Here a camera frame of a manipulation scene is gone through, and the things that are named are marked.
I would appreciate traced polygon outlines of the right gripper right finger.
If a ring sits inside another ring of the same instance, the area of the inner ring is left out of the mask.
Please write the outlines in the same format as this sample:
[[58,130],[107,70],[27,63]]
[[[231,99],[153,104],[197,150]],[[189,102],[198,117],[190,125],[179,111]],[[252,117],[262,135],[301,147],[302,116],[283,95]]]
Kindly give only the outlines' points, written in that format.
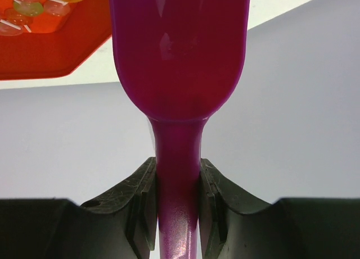
[[359,199],[267,203],[201,162],[203,258],[358,258]]

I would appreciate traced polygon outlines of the orange tray with lollipops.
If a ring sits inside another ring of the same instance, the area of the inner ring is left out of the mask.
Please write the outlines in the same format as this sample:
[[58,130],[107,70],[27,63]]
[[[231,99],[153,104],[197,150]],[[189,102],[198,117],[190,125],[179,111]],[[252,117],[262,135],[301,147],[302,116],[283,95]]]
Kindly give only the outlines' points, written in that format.
[[35,17],[30,32],[1,37],[1,80],[68,75],[110,38],[109,0],[83,0],[70,8],[64,17]]

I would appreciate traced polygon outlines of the purple plastic scoop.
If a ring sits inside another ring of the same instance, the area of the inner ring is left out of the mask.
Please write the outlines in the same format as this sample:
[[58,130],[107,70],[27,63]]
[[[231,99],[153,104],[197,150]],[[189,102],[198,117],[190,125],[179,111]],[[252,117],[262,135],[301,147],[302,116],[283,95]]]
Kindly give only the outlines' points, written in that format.
[[109,0],[113,54],[155,138],[161,258],[195,258],[201,137],[245,61],[250,0]]

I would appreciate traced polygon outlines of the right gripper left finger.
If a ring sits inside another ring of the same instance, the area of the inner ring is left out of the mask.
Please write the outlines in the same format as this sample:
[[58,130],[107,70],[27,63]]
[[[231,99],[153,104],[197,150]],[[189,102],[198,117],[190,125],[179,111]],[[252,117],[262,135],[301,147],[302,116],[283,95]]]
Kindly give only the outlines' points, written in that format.
[[99,196],[2,199],[2,258],[149,258],[157,226],[156,161]]

